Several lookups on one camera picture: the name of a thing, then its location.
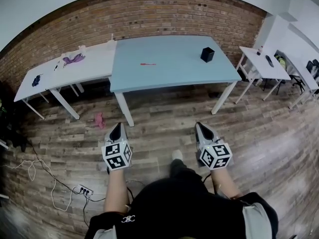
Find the shoe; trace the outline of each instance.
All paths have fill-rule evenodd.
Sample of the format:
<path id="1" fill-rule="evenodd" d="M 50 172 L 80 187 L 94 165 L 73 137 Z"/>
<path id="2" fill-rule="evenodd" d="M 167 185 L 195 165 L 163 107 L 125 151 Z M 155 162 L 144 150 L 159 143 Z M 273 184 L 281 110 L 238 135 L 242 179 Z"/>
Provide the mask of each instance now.
<path id="1" fill-rule="evenodd" d="M 183 161 L 183 154 L 179 149 L 177 149 L 172 152 L 171 158 L 172 160 L 180 159 L 181 161 Z"/>

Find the brick wall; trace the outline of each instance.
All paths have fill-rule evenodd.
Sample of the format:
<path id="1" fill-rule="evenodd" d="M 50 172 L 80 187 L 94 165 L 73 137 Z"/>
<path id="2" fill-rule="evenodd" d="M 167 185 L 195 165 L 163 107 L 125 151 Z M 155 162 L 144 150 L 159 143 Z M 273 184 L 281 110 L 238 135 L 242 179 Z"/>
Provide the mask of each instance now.
<path id="1" fill-rule="evenodd" d="M 151 35 L 209 35 L 232 63 L 251 47 L 266 12 L 240 0 L 78 0 L 35 22 L 0 53 L 0 80 L 17 90 L 26 72 L 78 45 Z"/>

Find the logo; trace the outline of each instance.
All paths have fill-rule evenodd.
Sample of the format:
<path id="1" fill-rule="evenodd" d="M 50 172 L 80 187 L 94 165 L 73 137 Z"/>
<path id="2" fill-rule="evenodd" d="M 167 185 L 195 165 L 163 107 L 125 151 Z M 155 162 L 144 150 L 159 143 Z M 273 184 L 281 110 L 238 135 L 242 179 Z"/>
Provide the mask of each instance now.
<path id="1" fill-rule="evenodd" d="M 213 149 L 215 150 L 217 156 L 230 155 L 227 147 L 224 144 L 213 145 Z"/>
<path id="2" fill-rule="evenodd" d="M 135 215 L 132 215 L 132 216 L 123 217 L 122 223 L 134 222 L 134 221 L 135 221 Z"/>
<path id="3" fill-rule="evenodd" d="M 208 167 L 210 167 L 211 164 L 212 164 L 213 161 L 214 161 L 214 158 L 213 158 L 213 156 L 212 156 L 207 150 L 204 150 L 204 153 L 203 153 L 203 156 L 201 157 L 201 160 L 202 160 Z"/>

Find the cable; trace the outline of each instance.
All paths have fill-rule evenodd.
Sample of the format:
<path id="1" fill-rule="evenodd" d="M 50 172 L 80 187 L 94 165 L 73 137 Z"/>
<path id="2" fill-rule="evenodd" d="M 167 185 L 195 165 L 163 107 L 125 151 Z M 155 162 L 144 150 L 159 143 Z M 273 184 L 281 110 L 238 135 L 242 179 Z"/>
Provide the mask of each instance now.
<path id="1" fill-rule="evenodd" d="M 39 157 L 38 157 L 38 153 L 36 153 L 36 151 L 35 151 L 33 145 L 31 144 L 31 142 L 29 142 L 29 141 L 27 141 L 27 142 L 28 142 L 28 144 L 32 147 L 32 149 L 33 149 L 33 151 L 34 151 L 34 153 L 35 153 L 35 156 L 36 156 L 37 160 L 40 161 L 40 159 L 39 159 Z M 51 177 L 52 177 L 54 180 L 56 180 L 57 182 L 59 182 L 60 184 L 62 184 L 64 187 L 68 188 L 68 189 L 69 189 L 70 191 L 72 191 L 74 194 L 76 194 L 76 195 L 81 194 L 81 192 L 79 192 L 79 193 L 74 192 L 69 186 L 65 185 L 63 182 L 60 182 L 58 179 L 56 179 L 56 178 L 53 176 L 52 173 L 50 173 L 48 170 L 46 170 L 46 169 L 44 168 L 44 166 L 42 165 L 42 163 L 41 163 L 41 166 L 42 166 L 43 170 L 46 171 L 49 175 L 51 175 Z"/>
<path id="2" fill-rule="evenodd" d="M 129 188 L 129 187 L 127 187 L 127 189 L 128 189 L 128 191 L 130 192 L 130 194 L 131 194 L 132 200 L 134 200 L 134 196 L 133 196 L 132 191 L 130 190 L 130 188 Z"/>
<path id="3" fill-rule="evenodd" d="M 103 199 L 100 199 L 100 200 L 92 200 L 91 198 L 87 198 L 86 196 L 85 196 L 85 198 L 88 200 L 88 201 L 91 201 L 91 202 L 100 202 L 100 201 L 103 201 L 105 198 L 103 198 Z"/>
<path id="4" fill-rule="evenodd" d="M 207 180 L 207 178 L 210 176 L 210 174 L 208 174 L 205 179 L 203 180 L 203 183 L 205 183 L 205 181 Z"/>
<path id="5" fill-rule="evenodd" d="M 130 182 L 138 182 L 138 183 L 141 183 L 144 187 L 146 186 L 143 182 L 141 181 L 136 181 L 136 180 L 129 180 L 129 181 L 126 181 L 126 183 L 130 183 Z"/>
<path id="6" fill-rule="evenodd" d="M 20 166 L 22 166 L 25 162 L 30 162 L 30 163 L 31 163 L 31 165 L 30 165 L 29 168 L 28 168 L 28 175 L 29 175 L 31 181 L 34 181 L 35 175 L 36 175 L 36 169 L 35 169 L 35 167 L 34 167 L 34 165 L 33 165 L 34 162 L 40 162 L 41 165 L 42 165 L 42 167 L 43 167 L 43 164 L 44 164 L 47 168 L 49 168 L 50 172 L 48 172 L 48 173 L 54 178 L 54 187 L 53 187 L 52 190 L 51 190 L 51 198 L 52 198 L 53 206 L 54 206 L 56 209 L 58 209 L 58 210 L 61 210 L 61 211 L 63 211 L 63 212 L 66 212 L 66 211 L 68 210 L 68 208 L 69 208 L 71 202 L 72 202 L 72 193 L 79 194 L 79 193 L 73 191 L 75 188 L 77 188 L 77 186 L 73 187 L 73 189 L 70 189 L 70 191 L 71 191 L 70 201 L 69 201 L 69 204 L 68 204 L 68 206 L 66 207 L 66 209 L 65 209 L 65 210 L 60 209 L 60 208 L 58 208 L 58 207 L 55 206 L 55 204 L 54 204 L 54 199 L 53 199 L 53 191 L 54 191 L 54 189 L 55 189 L 55 187 L 56 187 L 56 181 L 57 181 L 57 179 L 52 175 L 52 171 L 51 171 L 50 167 L 48 167 L 42 159 L 39 159 L 39 158 L 38 158 L 38 160 L 34 160 L 34 161 L 24 160 L 24 161 L 23 161 L 19 166 L 17 166 L 17 167 L 11 167 L 11 166 L 8 166 L 8 165 L 2 165 L 1 167 L 6 166 L 6 167 L 11 168 L 11 169 L 17 169 L 17 168 L 19 168 Z M 33 178 L 31 178 L 31 175 L 30 175 L 30 168 L 31 168 L 32 166 L 33 166 L 33 168 L 34 168 L 34 176 L 33 176 Z"/>
<path id="7" fill-rule="evenodd" d="M 86 221 L 85 221 L 85 207 L 86 207 L 87 204 L 89 203 L 88 198 L 86 197 L 86 195 L 84 195 L 84 192 L 83 192 L 83 196 L 86 198 L 86 200 L 85 200 L 85 205 L 84 205 L 84 207 L 83 207 L 83 220 L 84 220 L 85 224 L 87 225 L 87 227 L 89 227 L 89 225 L 88 225 L 88 224 L 86 223 Z"/>

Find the white table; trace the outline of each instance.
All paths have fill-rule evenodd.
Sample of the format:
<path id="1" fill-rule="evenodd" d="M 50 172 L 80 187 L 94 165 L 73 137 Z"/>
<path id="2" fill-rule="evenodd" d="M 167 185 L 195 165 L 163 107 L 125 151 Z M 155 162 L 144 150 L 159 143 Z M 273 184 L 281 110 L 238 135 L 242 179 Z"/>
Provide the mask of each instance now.
<path id="1" fill-rule="evenodd" d="M 110 77 L 112 74 L 116 45 L 116 41 L 110 41 L 87 47 L 85 58 L 82 61 L 68 64 L 65 67 L 59 66 L 56 69 L 55 67 L 59 63 L 62 63 L 61 58 L 56 58 L 31 69 L 19 87 L 14 101 L 23 100 L 34 112 L 44 119 L 41 114 L 30 106 L 27 102 L 27 98 L 49 90 L 68 112 L 78 120 L 80 116 L 61 96 L 59 88 L 76 84 L 79 90 L 83 92 L 81 82 Z M 40 82 L 37 86 L 32 87 L 31 84 L 37 75 L 41 75 Z"/>
<path id="2" fill-rule="evenodd" d="M 257 50 L 246 48 L 246 47 L 239 47 L 241 51 L 243 52 L 243 55 L 236 67 L 238 70 L 241 68 L 242 72 L 246 76 L 246 78 L 249 81 L 248 86 L 245 88 L 243 93 L 240 95 L 238 100 L 235 102 L 236 104 L 241 100 L 241 98 L 244 96 L 244 94 L 247 92 L 247 90 L 250 88 L 250 86 L 253 84 L 255 79 L 259 79 L 257 84 L 260 82 L 262 78 L 264 79 L 276 79 L 278 80 L 277 84 L 271 89 L 271 91 L 266 95 L 266 97 L 263 99 L 265 100 L 270 93 L 280 84 L 282 80 L 291 80 L 285 69 L 281 66 L 281 64 L 278 62 L 278 60 L 265 52 L 262 52 L 259 56 L 257 55 Z M 271 61 L 273 62 L 274 67 L 271 67 L 266 59 L 266 55 L 268 55 L 271 58 Z M 252 63 L 252 68 L 250 69 L 251 72 L 247 73 L 246 69 L 242 66 L 243 59 L 247 57 L 247 59 Z"/>
<path id="3" fill-rule="evenodd" d="M 47 90 L 48 82 L 50 81 L 50 73 L 54 70 L 59 58 L 52 59 L 46 63 L 43 63 L 31 70 L 29 70 L 24 77 L 18 92 L 14 98 L 14 101 L 22 100 L 28 107 L 30 107 L 36 114 L 38 114 L 42 119 L 44 117 L 36 111 L 29 103 L 28 99 L 34 95 L 40 94 L 47 102 L 49 102 L 43 95 L 42 92 Z M 39 84 L 36 86 L 32 86 L 32 82 L 34 78 L 40 75 Z"/>
<path id="4" fill-rule="evenodd" d="M 303 98 L 305 98 L 302 101 L 302 104 L 304 104 L 315 92 L 319 89 L 319 86 L 317 82 L 314 80 L 313 76 L 310 74 L 310 72 L 307 70 L 305 66 L 302 65 L 299 58 L 296 58 L 292 55 L 285 54 L 284 58 L 286 59 L 287 63 L 289 64 L 289 67 L 287 71 L 289 74 L 292 74 L 294 71 L 300 76 L 303 83 L 305 84 L 307 90 L 305 90 L 290 106 L 289 108 L 293 108 L 299 101 L 302 101 Z"/>
<path id="5" fill-rule="evenodd" d="M 81 82 L 92 81 L 102 78 L 109 78 L 112 75 L 113 61 L 117 41 L 109 41 L 86 48 L 85 58 L 77 63 L 66 65 L 64 68 L 57 68 L 50 74 L 50 82 L 47 89 L 60 101 L 68 112 L 77 120 L 80 116 L 60 95 L 58 88 L 77 84 L 80 91 L 83 91 Z"/>

